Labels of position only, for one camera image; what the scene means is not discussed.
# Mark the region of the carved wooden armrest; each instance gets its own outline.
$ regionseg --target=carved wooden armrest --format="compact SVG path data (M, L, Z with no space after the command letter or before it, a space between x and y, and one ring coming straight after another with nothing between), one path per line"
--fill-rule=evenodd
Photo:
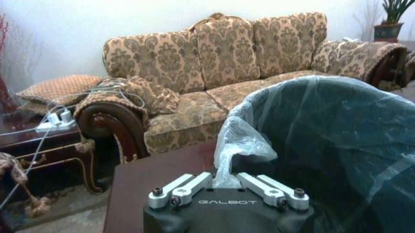
M126 106L114 102L94 102L84 107L74 117L80 130L86 135L105 137L113 134L121 163L148 156L144 144L144 116Z

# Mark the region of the white cable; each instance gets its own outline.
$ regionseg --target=white cable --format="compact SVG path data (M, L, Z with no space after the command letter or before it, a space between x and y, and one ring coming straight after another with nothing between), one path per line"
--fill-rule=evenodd
M62 96L62 97L60 97L60 98L64 98L64 97L66 97L66 96L88 95L88 94L90 94L90 93L116 93L116 94L120 94L120 95L122 96L122 98L130 103L130 100L126 99L125 96L124 96L124 94L126 94L126 95L134 96L134 97L137 97L137 98L140 99L140 101L141 101L141 103L142 103L141 107L144 107L144 105L145 105L144 100L141 99L141 97L140 97L138 95L130 94L130 93L122 93L121 91L104 91L104 92L101 92L101 91L94 91L94 92L84 92L84 93L77 93L77 94L72 94L72 95L65 95L65 96ZM46 115L48 115L48 114L53 111L53 109L57 108L57 107L61 107L62 109L68 109L69 107L73 107L74 105L70 105L70 106L65 107L65 106L62 106L61 104L58 104L58 105L53 106L53 107L50 108L50 110L48 110ZM45 115L44 118L41 119L40 124L45 121L46 115ZM50 128L48 128L48 130L46 130L46 132L45 132L45 134L44 134L44 137L42 137L41 140L40 140L40 143L38 143L38 146L37 146L37 148L36 148L34 155L33 155L33 158L32 158L30 165L29 165L29 167L28 167L26 170L25 170L25 174L26 174L26 175L28 175L28 173L29 173L29 171L30 171L30 169L32 169L32 167L33 167L33 162L36 161L37 154L38 154L41 145L42 145L42 143L44 143L44 140L45 140L45 138L46 138L46 135L48 135L49 131L52 130L52 128L53 128L57 124L58 124L58 123L56 123L54 125L52 125ZM76 124L76 127L77 127L77 131L78 131L78 135L82 136L77 124ZM32 129L26 129L26 130L10 132L10 133L2 133L2 134L0 134L0 136L10 135L10 134L14 134L14 133L22 133L22 132L26 132L26 131L30 131L30 130L34 130L34 129L36 129L36 127L32 128ZM15 189L17 189L18 185L20 185L20 184L15 184L15 186L14 186L13 189L11 189L11 191L10 191L9 194L6 195L3 201L2 201L2 203L1 203L1 205L0 205L0 211L1 211L2 207L3 207L3 205L6 204L7 200L10 199L13 193L15 192Z
M56 107L62 107L64 109L69 108L69 107L73 107L74 105L70 105L68 107L62 106L62 105L56 105L45 114L44 118L40 120L40 124L44 123L44 121L46 120L46 115L52 112L52 110L56 108ZM7 136L7 135L11 135L11 134L15 134L15 133L24 133L24 132L29 132L32 130L36 130L36 127L30 128L30 129L25 129L25 130L20 130L20 131L14 131L14 132L9 132L9 133L1 133L0 136Z
M97 90L97 91L82 92L82 93L77 93L77 94L65 95L65 96L61 96L61 97L58 97L58 98L56 98L56 99L53 99L53 100L61 99L61 98L68 97L68 96L88 95L88 94L92 94L92 93L93 93L93 94L96 94L96 93L114 93L114 94L120 94L120 95L122 96L122 98L125 99L125 101L128 101L129 103L132 103L132 102L130 102L130 100L129 100L124 95L130 95L130 96L137 97L138 100L140 100L140 102L141 102L140 108L142 108L142 107L145 106L145 102L144 102L142 98L141 98L138 95L136 95L136 94L132 94L132 93L122 93L121 91L102 91L102 92L101 92L98 89L92 89L92 90ZM49 101L49 103L46 104L46 109L49 108L49 105L50 105L52 103L56 104L53 101ZM61 104L57 104L56 106L53 106L53 107L50 108L50 110L48 110L48 112L46 112L44 118L42 118L41 121L40 121L40 124L45 121L46 115L52 112L52 110L53 110L54 108L62 107L64 109L68 109L68 108L70 108L70 107L73 107L73 106L76 106L76 104L69 105L69 106L66 106L66 107L65 107L64 105L61 105ZM15 134L15 133L24 133L24 132L36 130L36 128L37 128L37 126L36 126L34 128L25 129L25 130L21 130L21 131L14 131L14 132L9 132L9 133L1 133L0 136L7 136L7 135L11 135L11 134Z
M28 168L26 168L26 170L25 170L25 175L28 175L28 173L29 173L29 171L30 171L30 169L32 169L33 162L36 161L36 157L37 157L37 153L38 153L38 151L40 151L41 144L44 143L44 140L45 140L45 138L46 138L46 134L49 133L50 129L52 129L56 125L57 125L57 124L52 125L52 127L48 128L48 130L46 130L46 132L45 132L45 135L44 135L44 137L42 137L41 140L40 140L40 143L38 143L38 146L37 146L37 148L36 148L34 155L33 155L33 158L32 158L30 165L28 166ZM17 187L18 187L18 185L20 185L20 184L17 183L15 186L14 186L14 188L11 189L11 191L7 193L6 198L3 199L3 201L2 201L2 203L1 203L1 205L0 205L0 211L1 211L1 209L2 209L2 207L3 207L3 205L5 205L5 203L6 203L7 200L10 199L10 197L11 197L11 195L13 195L13 193L14 193Z

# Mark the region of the bin liner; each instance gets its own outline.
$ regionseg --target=bin liner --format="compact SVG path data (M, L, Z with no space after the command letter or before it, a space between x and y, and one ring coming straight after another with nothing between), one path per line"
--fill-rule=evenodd
M232 164L236 156L250 166ZM213 187L240 187L232 172L265 174L305 190L321 211L314 232L415 232L413 163L415 104L356 79L312 75L229 111Z

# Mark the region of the screw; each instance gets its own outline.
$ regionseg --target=screw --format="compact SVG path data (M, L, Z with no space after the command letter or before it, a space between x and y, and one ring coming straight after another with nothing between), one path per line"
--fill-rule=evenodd
M172 207L177 207L180 205L180 198L178 197L170 197L169 204Z
M304 193L304 190L302 190L301 188L296 188L296 189L293 190L293 196L294 196L294 197L302 198L304 195L305 195L305 193Z
M153 195L154 195L154 196L160 196L161 193L162 193L162 188L154 187L152 192L153 192Z
M277 208L281 208L281 207L284 207L285 205L286 205L286 199L285 199L285 198L277 199L277 201L276 201L276 207L277 207Z

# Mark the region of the transparent plastic bag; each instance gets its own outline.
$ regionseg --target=transparent plastic bag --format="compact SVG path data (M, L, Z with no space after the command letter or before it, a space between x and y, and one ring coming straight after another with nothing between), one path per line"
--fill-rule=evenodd
M240 186L236 154L276 161L266 175L329 206L337 230L415 229L415 104L397 95L313 75L257 90L218 133L214 187Z

